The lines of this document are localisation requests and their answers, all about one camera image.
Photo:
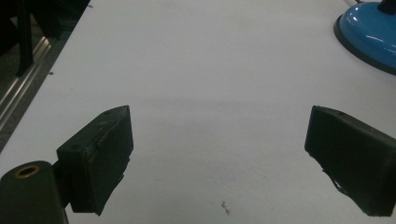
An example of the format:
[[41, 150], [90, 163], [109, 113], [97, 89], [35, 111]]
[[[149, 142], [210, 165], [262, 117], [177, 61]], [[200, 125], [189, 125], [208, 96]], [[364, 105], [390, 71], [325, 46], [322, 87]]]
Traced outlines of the blue lamp base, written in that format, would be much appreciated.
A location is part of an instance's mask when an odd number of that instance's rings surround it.
[[396, 76], [396, 0], [359, 2], [337, 18], [333, 32], [353, 55]]

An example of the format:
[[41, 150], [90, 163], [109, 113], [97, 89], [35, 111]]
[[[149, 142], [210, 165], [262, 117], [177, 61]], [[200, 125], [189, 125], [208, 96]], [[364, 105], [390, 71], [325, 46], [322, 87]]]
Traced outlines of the silver metal rail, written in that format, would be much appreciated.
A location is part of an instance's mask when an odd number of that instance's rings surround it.
[[51, 48], [50, 41], [42, 37], [33, 50], [33, 63], [22, 73], [21, 77], [12, 78], [7, 90], [0, 94], [0, 132], [33, 83]]

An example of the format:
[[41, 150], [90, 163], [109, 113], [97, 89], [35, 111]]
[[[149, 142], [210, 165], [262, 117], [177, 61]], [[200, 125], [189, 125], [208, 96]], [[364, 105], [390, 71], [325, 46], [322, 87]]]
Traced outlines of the black metal stand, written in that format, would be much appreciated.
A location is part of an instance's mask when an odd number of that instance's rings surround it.
[[22, 77], [33, 63], [29, 0], [16, 0], [16, 12], [20, 46], [20, 65], [17, 76]]

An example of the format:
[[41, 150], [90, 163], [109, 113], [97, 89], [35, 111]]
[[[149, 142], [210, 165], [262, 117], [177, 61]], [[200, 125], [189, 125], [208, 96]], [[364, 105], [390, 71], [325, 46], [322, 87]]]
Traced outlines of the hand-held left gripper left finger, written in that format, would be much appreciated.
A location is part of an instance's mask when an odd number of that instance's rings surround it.
[[57, 149], [60, 168], [72, 187], [74, 212], [102, 214], [133, 150], [127, 105], [101, 113]]

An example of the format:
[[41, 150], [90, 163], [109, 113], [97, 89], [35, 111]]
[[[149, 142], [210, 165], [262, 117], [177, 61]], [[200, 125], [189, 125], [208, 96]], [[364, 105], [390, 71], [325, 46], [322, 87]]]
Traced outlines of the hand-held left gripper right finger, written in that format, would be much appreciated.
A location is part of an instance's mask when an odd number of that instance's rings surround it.
[[366, 215], [396, 207], [396, 139], [329, 107], [312, 107], [305, 151]]

